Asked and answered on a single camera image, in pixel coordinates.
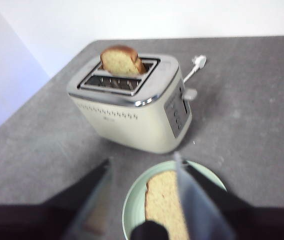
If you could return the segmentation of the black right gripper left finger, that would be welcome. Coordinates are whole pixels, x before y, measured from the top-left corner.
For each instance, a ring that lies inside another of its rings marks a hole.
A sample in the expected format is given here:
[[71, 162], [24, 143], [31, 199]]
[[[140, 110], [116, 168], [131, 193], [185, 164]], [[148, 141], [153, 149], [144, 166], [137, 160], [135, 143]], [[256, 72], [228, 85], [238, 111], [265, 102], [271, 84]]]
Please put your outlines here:
[[102, 240], [112, 173], [112, 161], [105, 159], [42, 203], [0, 204], [0, 240]]

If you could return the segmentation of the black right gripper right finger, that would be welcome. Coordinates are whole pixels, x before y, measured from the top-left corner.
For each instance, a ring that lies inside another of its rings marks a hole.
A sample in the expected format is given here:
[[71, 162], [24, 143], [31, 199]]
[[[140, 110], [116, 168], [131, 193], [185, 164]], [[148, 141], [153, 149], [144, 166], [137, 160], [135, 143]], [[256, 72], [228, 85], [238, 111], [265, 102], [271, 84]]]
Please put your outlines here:
[[284, 207], [253, 206], [174, 153], [177, 190], [192, 240], [284, 240]]

